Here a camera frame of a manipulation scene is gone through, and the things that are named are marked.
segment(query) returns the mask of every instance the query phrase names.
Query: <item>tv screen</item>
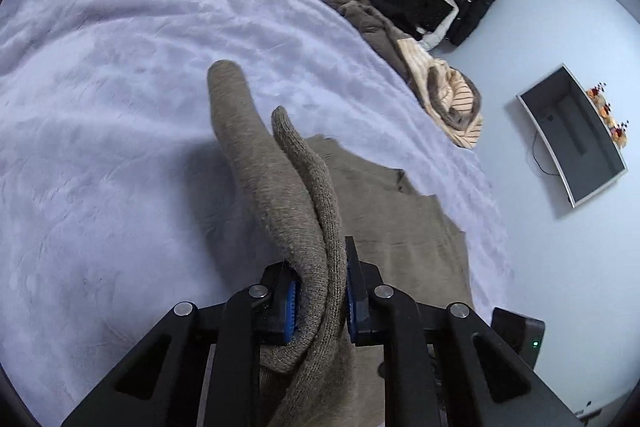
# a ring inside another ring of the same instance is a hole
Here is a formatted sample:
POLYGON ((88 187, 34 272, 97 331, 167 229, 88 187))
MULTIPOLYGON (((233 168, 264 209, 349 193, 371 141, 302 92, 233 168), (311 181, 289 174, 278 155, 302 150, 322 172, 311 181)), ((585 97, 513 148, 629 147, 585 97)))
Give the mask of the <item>tv screen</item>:
POLYGON ((519 99, 542 134, 574 206, 626 171, 609 129, 567 68, 519 99))

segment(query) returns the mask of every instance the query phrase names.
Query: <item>beige striped fabric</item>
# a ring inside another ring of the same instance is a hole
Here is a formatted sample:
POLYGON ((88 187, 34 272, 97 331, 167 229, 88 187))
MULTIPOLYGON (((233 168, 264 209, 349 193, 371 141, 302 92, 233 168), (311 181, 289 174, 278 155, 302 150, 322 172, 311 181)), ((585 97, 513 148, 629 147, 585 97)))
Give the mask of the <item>beige striped fabric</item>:
POLYGON ((482 115, 478 113, 464 130, 454 129, 448 126, 433 108, 427 89, 429 69, 436 68, 438 71, 438 99, 443 108, 445 110, 455 108, 462 114, 469 114, 473 107, 474 95, 464 76, 458 70, 449 67, 446 61, 433 58, 420 47, 415 39, 399 39, 398 47, 414 76, 424 110, 447 133, 453 143, 459 147, 473 149, 478 143, 482 131, 482 115))

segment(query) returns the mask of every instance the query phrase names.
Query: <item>lavender fluffy blanket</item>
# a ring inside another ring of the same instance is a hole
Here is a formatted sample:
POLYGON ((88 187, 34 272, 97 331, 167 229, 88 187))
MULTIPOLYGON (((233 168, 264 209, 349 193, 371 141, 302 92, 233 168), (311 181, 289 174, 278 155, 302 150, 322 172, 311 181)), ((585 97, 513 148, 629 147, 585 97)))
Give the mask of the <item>lavender fluffy blanket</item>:
POLYGON ((220 58, 265 121, 283 105, 303 136, 437 194, 466 232, 479 313, 504 304, 505 231, 478 158, 319 0, 4 0, 0 361, 44 427, 176 302, 221 302, 277 258, 210 127, 220 58))

